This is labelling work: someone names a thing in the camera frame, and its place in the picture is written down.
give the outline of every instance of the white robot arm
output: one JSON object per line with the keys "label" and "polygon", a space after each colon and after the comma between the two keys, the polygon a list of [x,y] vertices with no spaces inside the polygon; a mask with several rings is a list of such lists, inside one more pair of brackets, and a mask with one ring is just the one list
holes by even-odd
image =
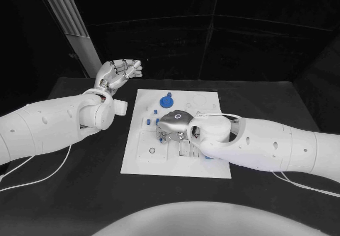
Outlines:
{"label": "white robot arm", "polygon": [[230,116],[171,112],[159,121],[158,138],[162,142],[189,139],[207,157],[256,170],[306,172],[340,182],[340,135]]}
{"label": "white robot arm", "polygon": [[106,62],[93,89],[78,96],[29,104],[0,117],[0,165],[61,150],[110,127],[129,106],[113,95],[129,78],[142,77],[140,64],[129,59]]}

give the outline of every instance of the black table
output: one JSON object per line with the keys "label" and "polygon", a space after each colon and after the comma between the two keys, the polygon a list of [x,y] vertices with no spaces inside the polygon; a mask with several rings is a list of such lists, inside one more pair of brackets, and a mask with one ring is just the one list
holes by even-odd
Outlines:
{"label": "black table", "polygon": [[[50,98],[78,95],[93,85],[94,79],[60,78]],[[132,79],[114,96],[129,102],[127,115],[116,116],[106,131],[73,145],[68,161],[47,181],[0,193],[0,235],[93,235],[132,213],[184,201],[251,206],[340,235],[340,199],[296,187],[273,173],[231,164],[233,179],[120,174],[137,89],[218,91],[225,113],[319,131],[290,82]],[[37,156],[2,180],[0,188],[45,178],[67,152],[68,148]],[[14,161],[9,170],[25,160]],[[289,177],[340,192],[339,183],[323,177]]]}

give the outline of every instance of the white board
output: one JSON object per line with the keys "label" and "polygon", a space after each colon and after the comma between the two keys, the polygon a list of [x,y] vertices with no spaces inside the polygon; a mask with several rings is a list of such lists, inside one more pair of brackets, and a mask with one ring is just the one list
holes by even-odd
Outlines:
{"label": "white board", "polygon": [[[173,106],[163,108],[161,99],[169,92]],[[139,89],[122,173],[233,178],[230,163],[221,159],[207,159],[189,141],[162,144],[156,138],[156,119],[175,110],[186,111],[192,116],[197,112],[221,113],[218,93]]]}

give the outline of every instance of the blue component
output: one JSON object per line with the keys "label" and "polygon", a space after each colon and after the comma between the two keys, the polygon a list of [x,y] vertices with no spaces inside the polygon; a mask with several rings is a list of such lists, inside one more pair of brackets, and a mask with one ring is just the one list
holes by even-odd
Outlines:
{"label": "blue component", "polygon": [[173,106],[172,93],[169,92],[168,96],[162,98],[161,105],[165,108],[171,108]]}

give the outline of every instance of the blue circular part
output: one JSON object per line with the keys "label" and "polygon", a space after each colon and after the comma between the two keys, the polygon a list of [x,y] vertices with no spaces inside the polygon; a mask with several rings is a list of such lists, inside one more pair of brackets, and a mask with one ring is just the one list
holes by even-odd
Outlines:
{"label": "blue circular part", "polygon": [[173,106],[173,99],[172,96],[166,96],[162,98],[161,105],[163,108],[171,108]]}

